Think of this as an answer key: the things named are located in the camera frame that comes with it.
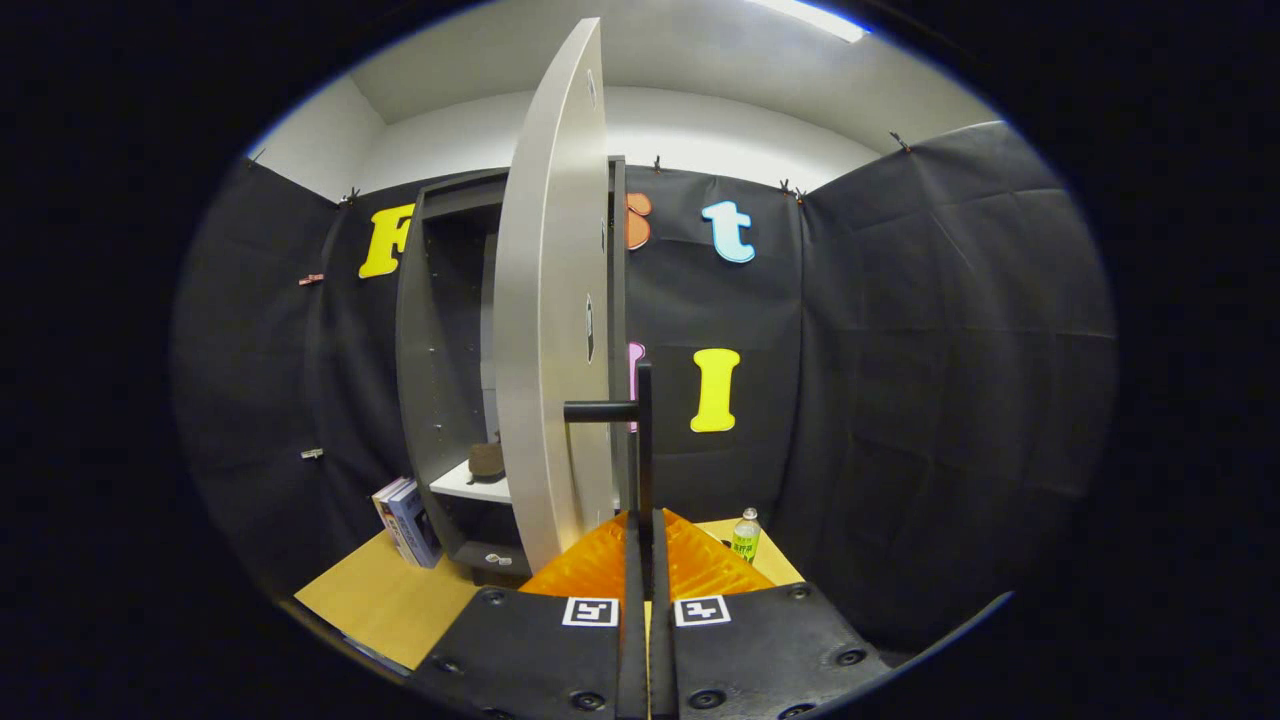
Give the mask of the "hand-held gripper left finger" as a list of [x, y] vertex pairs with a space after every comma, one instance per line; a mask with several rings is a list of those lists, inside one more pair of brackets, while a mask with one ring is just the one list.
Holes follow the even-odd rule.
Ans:
[[411, 673], [436, 719], [645, 719], [636, 521], [581, 538], [534, 588], [477, 589]]

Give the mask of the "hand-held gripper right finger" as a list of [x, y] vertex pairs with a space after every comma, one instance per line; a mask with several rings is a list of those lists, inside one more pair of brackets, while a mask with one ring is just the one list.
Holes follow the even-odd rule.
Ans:
[[654, 719], [817, 719], [890, 678], [815, 585], [769, 582], [666, 510], [652, 524]]

